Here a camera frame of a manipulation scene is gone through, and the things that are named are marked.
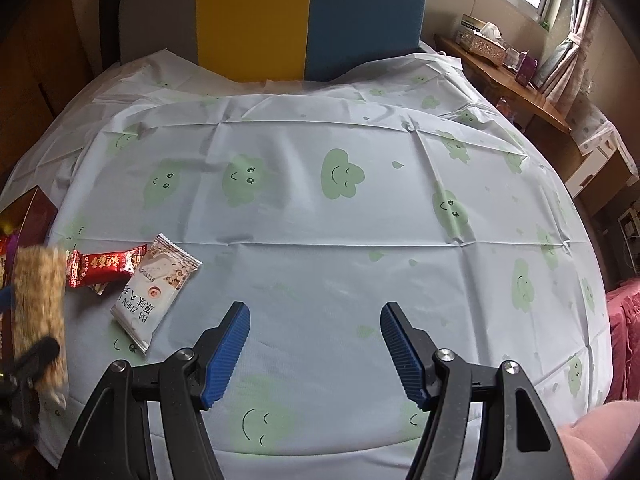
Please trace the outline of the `pink gloved right hand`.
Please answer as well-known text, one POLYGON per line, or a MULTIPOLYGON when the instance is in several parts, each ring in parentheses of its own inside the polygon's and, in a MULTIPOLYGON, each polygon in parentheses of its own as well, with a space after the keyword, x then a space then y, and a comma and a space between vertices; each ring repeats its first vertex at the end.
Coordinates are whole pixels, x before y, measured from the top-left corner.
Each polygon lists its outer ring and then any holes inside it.
POLYGON ((575 479, 605 479, 639 427, 638 401, 614 401, 558 430, 575 479))

